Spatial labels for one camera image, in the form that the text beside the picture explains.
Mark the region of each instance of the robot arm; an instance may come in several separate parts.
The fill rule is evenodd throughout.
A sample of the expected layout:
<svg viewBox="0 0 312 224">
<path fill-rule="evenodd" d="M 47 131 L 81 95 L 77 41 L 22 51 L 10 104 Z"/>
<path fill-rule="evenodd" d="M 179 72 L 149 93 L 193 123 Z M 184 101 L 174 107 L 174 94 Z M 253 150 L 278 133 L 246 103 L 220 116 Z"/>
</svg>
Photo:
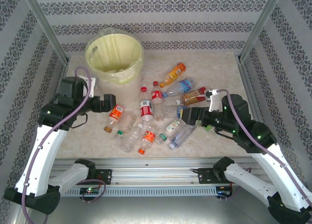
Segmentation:
<svg viewBox="0 0 312 224">
<path fill-rule="evenodd" d="M 39 126 L 32 153 L 26 168 L 15 187 L 6 189 L 4 198 L 21 204 L 22 192 L 24 189 L 25 176 L 30 166 L 35 151 L 39 148 L 40 155 L 34 160 L 30 172 L 26 191 L 26 206 L 45 214 L 51 214 L 57 207 L 61 196 L 85 179 L 95 178 L 95 164 L 79 159 L 67 171 L 59 176 L 50 179 L 50 172 L 54 163 L 60 144 L 65 138 L 67 131 L 72 127 L 77 116 L 86 115 L 87 112 L 108 112 L 116 105 L 114 95 L 104 95 L 101 101 L 99 96 L 93 96 L 94 79 L 91 82 L 92 91 L 85 105 L 73 117 L 65 121 L 56 131 L 53 131 L 39 146 L 47 133 L 61 120 L 65 119 L 82 103 L 87 94 L 87 82 L 83 78 L 66 77 L 60 85 L 60 93 L 53 96 L 50 102 L 45 105 L 39 116 Z"/>
<path fill-rule="evenodd" d="M 207 91 L 205 93 L 206 99 L 211 100 L 211 97 L 215 96 L 216 93 L 218 92 L 215 90 Z M 251 136 L 285 164 L 306 197 L 308 197 L 307 199 L 300 193 L 287 171 L 273 157 L 257 147 L 245 134 L 233 115 L 227 96 L 223 97 L 221 101 L 222 112 L 213 110 L 211 106 L 209 108 L 193 107 L 183 109 L 181 118 L 191 125 L 194 125 L 197 120 L 201 120 L 202 126 L 213 126 L 214 131 L 218 134 L 220 134 L 220 131 L 231 133 L 232 137 L 230 138 L 256 159 L 271 179 L 273 185 L 265 183 L 246 172 L 227 157 L 222 158 L 214 165 L 214 174 L 218 178 L 225 178 L 236 183 L 255 195 L 268 207 L 271 215 L 280 223 L 306 223 L 311 217 L 308 212 L 311 209 L 308 200 L 312 199 L 312 193 L 302 184 L 288 165 L 270 129 L 261 122 L 251 120 L 248 103 L 237 94 L 231 94 L 231 100 L 239 119 L 241 119 Z"/>
</svg>

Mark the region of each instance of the trash bin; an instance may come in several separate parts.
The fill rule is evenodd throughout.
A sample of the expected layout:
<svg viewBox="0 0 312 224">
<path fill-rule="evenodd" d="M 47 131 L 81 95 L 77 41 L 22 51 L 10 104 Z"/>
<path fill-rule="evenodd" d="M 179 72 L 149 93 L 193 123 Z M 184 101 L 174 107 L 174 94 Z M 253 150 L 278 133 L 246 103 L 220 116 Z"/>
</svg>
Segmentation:
<svg viewBox="0 0 312 224">
<path fill-rule="evenodd" d="M 87 43 L 85 58 L 98 86 L 114 94 L 117 103 L 128 104 L 139 97 L 144 49 L 136 37 L 120 29 L 101 30 Z"/>
</svg>

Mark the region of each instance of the orange bottle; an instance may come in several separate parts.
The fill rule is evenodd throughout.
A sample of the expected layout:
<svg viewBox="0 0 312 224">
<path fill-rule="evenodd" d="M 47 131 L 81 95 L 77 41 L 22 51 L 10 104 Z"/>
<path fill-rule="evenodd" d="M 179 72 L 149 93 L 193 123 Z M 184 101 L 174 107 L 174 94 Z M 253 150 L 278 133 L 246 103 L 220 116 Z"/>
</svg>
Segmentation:
<svg viewBox="0 0 312 224">
<path fill-rule="evenodd" d="M 164 86 L 172 84 L 185 70 L 185 65 L 183 63 L 178 63 L 176 67 L 165 76 L 165 79 L 159 84 L 159 87 L 164 88 Z"/>
</svg>

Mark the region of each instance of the table surface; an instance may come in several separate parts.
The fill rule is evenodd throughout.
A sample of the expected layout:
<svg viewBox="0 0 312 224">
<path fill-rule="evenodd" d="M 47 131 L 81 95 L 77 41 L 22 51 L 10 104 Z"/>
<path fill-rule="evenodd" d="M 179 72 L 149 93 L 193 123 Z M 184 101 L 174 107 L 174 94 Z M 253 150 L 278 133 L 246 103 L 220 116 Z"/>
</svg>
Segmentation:
<svg viewBox="0 0 312 224">
<path fill-rule="evenodd" d="M 151 91 L 153 81 L 161 80 L 168 70 L 177 63 L 183 62 L 186 71 L 178 78 L 194 78 L 196 87 L 228 89 L 230 93 L 240 94 L 247 100 L 243 83 L 239 74 L 233 53 L 220 54 L 146 54 L 142 68 L 142 85 Z M 74 69 L 79 65 L 85 65 L 83 56 L 72 56 L 67 76 L 72 76 Z M 100 88 L 95 90 L 95 95 L 102 95 Z M 208 106 L 207 102 L 190 105 Z M 125 110 L 132 111 L 139 117 L 139 99 L 131 104 L 124 105 Z M 130 153 L 122 151 L 119 144 L 113 140 L 117 127 L 112 133 L 105 132 L 109 113 L 88 113 L 87 124 L 70 129 L 62 142 L 57 158 L 200 158 L 200 157 L 234 157 L 247 156 L 248 154 L 234 141 L 217 135 L 213 130 L 206 132 L 202 127 L 197 127 L 184 144 L 175 150 L 168 147 L 169 142 L 163 145 L 154 143 L 152 148 L 144 155 L 137 152 L 139 142 Z M 84 117 L 78 117 L 74 125 L 84 121 Z M 155 122 L 162 129 L 170 119 Z"/>
</svg>

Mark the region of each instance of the striped wall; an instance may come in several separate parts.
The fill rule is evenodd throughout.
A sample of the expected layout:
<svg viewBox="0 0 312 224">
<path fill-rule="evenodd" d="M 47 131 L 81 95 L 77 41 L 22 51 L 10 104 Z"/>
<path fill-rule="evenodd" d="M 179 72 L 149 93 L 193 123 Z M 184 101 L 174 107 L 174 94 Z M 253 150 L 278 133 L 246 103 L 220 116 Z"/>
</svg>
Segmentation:
<svg viewBox="0 0 312 224">
<path fill-rule="evenodd" d="M 54 94 L 60 62 L 25 0 L 0 0 L 0 223 L 32 150 L 41 107 Z"/>
<path fill-rule="evenodd" d="M 267 0 L 38 0 L 69 56 L 99 30 L 133 33 L 149 53 L 239 54 Z"/>
<path fill-rule="evenodd" d="M 312 0 L 279 0 L 245 65 L 265 123 L 312 186 Z"/>
</svg>

